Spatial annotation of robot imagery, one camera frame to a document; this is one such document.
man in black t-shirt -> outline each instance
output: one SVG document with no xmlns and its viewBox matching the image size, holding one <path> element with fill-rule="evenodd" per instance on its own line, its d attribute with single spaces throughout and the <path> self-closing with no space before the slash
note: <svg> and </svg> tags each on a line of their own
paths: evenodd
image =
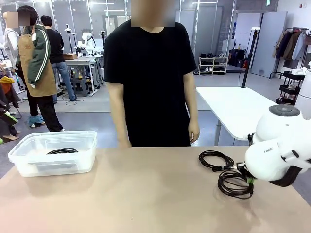
<svg viewBox="0 0 311 233">
<path fill-rule="evenodd" d="M 165 25 L 168 0 L 135 2 L 132 19 L 104 45 L 104 80 L 119 146 L 190 146 L 200 130 L 187 31 L 180 23 L 158 26 Z"/>
<path fill-rule="evenodd" d="M 70 76 L 68 73 L 68 68 L 63 56 L 62 48 L 64 47 L 64 42 L 62 35 L 52 29 L 52 19 L 49 16 L 41 16 L 41 22 L 43 23 L 45 29 L 47 30 L 47 35 L 49 37 L 51 45 L 51 54 L 50 54 L 50 63 L 53 68 L 55 81 L 57 77 L 57 71 L 62 76 L 63 82 L 66 85 L 68 92 L 68 97 L 70 101 L 77 99 L 76 95 L 73 92 Z M 54 103 L 57 103 L 57 95 L 53 96 Z"/>
</svg>

blue jeans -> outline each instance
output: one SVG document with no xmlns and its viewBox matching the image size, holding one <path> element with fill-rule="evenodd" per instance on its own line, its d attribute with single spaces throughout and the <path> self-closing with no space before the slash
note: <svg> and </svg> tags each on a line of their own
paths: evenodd
<svg viewBox="0 0 311 233">
<path fill-rule="evenodd" d="M 66 62 L 52 63 L 51 65 L 52 65 L 52 68 L 53 68 L 55 81 L 56 81 L 57 70 L 58 70 L 58 72 L 62 76 L 63 82 L 66 85 L 66 89 L 68 91 L 69 99 L 71 101 L 75 100 L 76 96 L 75 96 L 75 94 L 73 92 L 73 89 L 72 89 L 72 85 L 71 85 L 70 76 L 69 76 L 69 73 L 68 73 Z M 53 95 L 53 101 L 57 101 L 57 95 Z"/>
</svg>

brown apron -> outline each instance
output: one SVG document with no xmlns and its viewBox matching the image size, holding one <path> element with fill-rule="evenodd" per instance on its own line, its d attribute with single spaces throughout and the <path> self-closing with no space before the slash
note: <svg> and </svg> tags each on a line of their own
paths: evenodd
<svg viewBox="0 0 311 233">
<path fill-rule="evenodd" d="M 34 44 L 32 36 L 29 34 L 22 35 L 18 42 L 18 50 L 20 55 L 21 67 L 24 73 L 26 85 L 29 93 L 34 97 L 51 96 L 57 93 L 55 77 L 50 61 L 47 62 L 41 74 L 39 81 L 36 83 L 35 88 L 31 87 L 28 83 L 28 64 L 33 58 Z"/>
</svg>

black long-sleeve shirt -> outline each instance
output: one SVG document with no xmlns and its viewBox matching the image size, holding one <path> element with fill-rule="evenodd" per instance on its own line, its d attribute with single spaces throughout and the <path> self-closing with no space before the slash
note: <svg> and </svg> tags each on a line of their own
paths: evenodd
<svg viewBox="0 0 311 233">
<path fill-rule="evenodd" d="M 60 33 L 54 31 L 53 29 L 47 29 L 47 35 L 49 37 L 51 45 L 50 62 L 60 63 L 64 62 L 62 48 L 64 46 L 64 41 Z"/>
</svg>

brown tabletop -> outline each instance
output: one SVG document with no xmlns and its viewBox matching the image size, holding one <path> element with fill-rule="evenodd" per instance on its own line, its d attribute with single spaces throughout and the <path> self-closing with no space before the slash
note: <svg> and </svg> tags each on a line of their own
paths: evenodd
<svg viewBox="0 0 311 233">
<path fill-rule="evenodd" d="M 310 233 L 311 208 L 294 188 L 255 181 L 251 199 L 223 195 L 198 162 L 247 147 L 97 149 L 89 173 L 0 180 L 2 233 Z M 221 164 L 218 158 L 209 161 Z"/>
</svg>

